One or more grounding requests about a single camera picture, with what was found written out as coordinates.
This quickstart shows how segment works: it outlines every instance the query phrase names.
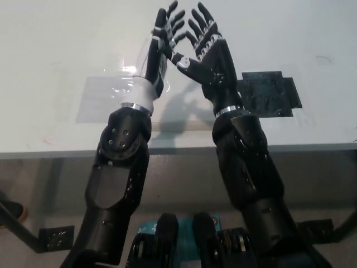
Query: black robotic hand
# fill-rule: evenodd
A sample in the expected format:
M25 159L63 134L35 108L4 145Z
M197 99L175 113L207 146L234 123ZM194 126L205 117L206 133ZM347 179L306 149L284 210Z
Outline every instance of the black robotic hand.
M210 12L202 3L197 6L204 19L193 9L192 15L199 26L189 20L196 37L190 32L186 32L186 37L191 41L198 61L173 51L169 46L164 47L163 52L180 72L202 84L203 94L212 102L217 116L223 109L243 105L237 91L237 75L227 41L218 31Z
M180 40L185 38L184 33L175 36L177 30L185 24L182 20L185 15L184 10L171 16L176 8L177 1L174 1L167 11L163 8L158 11L154 29L142 46L136 64L137 71L134 76L140 76L150 81L155 87L156 98L159 98L162 93L163 79L167 69L167 57L161 49L163 46L174 48Z

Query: black mechanical part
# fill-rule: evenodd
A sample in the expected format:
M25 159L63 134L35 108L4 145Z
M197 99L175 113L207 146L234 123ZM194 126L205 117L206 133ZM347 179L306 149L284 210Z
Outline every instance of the black mechanical part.
M238 266L258 268L248 232L244 228L227 229L217 232L224 246L226 267Z
M284 203L259 118L245 110L224 113L215 121L213 140L230 201L243 215L260 267L331 267L302 239Z
M238 91L244 108L258 117L290 117L292 109L302 108L293 78L281 71L242 73Z
M216 232L207 213L198 213L192 224L202 268L258 268L250 244L249 234L243 228Z
M74 226L43 228L38 232L38 240L48 252L72 249Z
M87 210L62 268L119 264L130 217L141 200L150 136L145 113L121 108L110 115L85 191Z
M223 245L218 239L211 216L205 212L195 214L192 230L199 250L201 267L226 267Z
M126 268L172 268L178 228L174 214L161 215L155 234L139 233L135 236Z

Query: table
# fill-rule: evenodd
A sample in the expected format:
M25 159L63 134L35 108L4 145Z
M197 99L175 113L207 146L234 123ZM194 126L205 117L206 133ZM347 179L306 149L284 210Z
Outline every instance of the table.
M0 4L0 157L93 156L164 0ZM357 149L357 2L205 0L238 78L292 77L302 109L261 118L270 150ZM195 1L181 0L187 11ZM185 40L177 51L194 57ZM153 154L212 151L211 104L169 63L155 102Z

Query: prosthetic arm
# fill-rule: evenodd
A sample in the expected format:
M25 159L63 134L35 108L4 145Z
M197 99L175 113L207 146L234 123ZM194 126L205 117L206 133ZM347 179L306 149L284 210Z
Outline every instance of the prosthetic arm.
M121 108L109 116L102 132L85 191L86 212L73 249L62 268L118 265L130 217L140 204L149 153L153 101L163 90L167 59L164 45L174 47L185 35L174 37L185 11L170 18L160 9L154 30L142 47L133 86Z
M241 211L259 267L331 267L303 242L284 203L284 185L269 155L259 118L244 109L237 75L226 40L201 4L189 20L196 37L187 32L197 60L165 47L165 55L180 72L202 84L213 104L213 140L219 168L234 208Z

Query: wrist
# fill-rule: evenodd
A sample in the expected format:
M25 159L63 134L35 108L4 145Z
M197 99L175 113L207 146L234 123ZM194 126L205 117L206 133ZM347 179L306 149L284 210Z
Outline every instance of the wrist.
M143 77L134 76L132 86L123 98L121 106L139 110L151 117L155 99L157 94L153 84Z
M214 91L215 95L210 101L213 104L213 114L215 114L215 117L236 109L244 109L242 99L236 88L217 88Z

